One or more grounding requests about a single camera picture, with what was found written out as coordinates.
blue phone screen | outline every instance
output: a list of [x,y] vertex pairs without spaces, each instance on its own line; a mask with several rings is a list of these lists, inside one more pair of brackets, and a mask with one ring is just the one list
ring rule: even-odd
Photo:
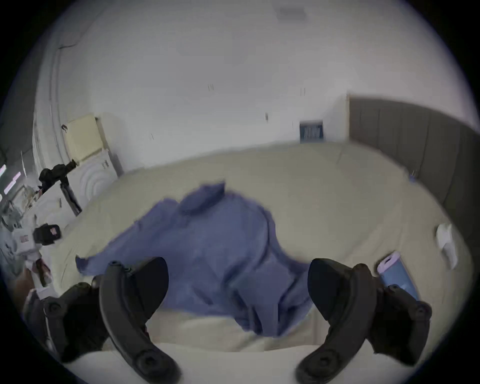
[[412,295],[415,300],[418,300],[417,290],[400,260],[397,260],[395,264],[387,268],[380,277],[386,286],[397,284],[400,288]]

window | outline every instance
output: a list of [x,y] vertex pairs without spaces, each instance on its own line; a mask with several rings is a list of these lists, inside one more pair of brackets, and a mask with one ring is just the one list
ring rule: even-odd
[[20,172],[18,172],[14,177],[13,177],[13,180],[10,182],[9,185],[7,185],[7,188],[5,188],[3,190],[3,193],[4,194],[7,194],[8,192],[10,192],[10,189],[13,188],[13,186],[16,184],[18,178],[21,176],[22,174]]

white cabinet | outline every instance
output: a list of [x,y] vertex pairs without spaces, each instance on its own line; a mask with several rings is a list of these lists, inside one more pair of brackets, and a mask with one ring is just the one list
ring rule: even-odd
[[22,226],[37,228],[43,224],[57,224],[63,230],[73,219],[73,213],[57,181],[24,214]]
[[85,209],[88,202],[107,189],[118,176],[105,149],[69,172],[67,178],[78,205]]

white bedsheet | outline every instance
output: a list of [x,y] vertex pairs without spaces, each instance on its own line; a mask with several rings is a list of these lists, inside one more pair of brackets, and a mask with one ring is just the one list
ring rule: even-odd
[[[75,255],[87,257],[100,251],[158,200],[181,199],[201,183],[218,180],[226,180],[228,189],[257,200],[272,212],[278,240],[295,259],[308,262],[323,257],[350,266],[365,263],[373,271],[379,259],[400,251],[420,298],[433,309],[423,358],[462,309],[472,283],[472,260],[455,231],[458,266],[447,270],[434,241],[434,228],[449,222],[439,204],[379,152],[335,143],[211,155],[124,175],[91,202],[68,226],[63,241],[50,250],[57,292],[79,281],[91,281],[77,272]],[[323,343],[328,330],[315,308],[280,339],[245,333],[233,319],[161,308],[147,327],[154,342],[214,351],[317,345]],[[371,355],[372,349],[360,352]]]

cabinet door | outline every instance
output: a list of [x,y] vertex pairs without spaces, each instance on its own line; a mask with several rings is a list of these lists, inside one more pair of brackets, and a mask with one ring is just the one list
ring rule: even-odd
[[108,151],[103,151],[81,164],[67,177],[75,199],[82,209],[118,178]]

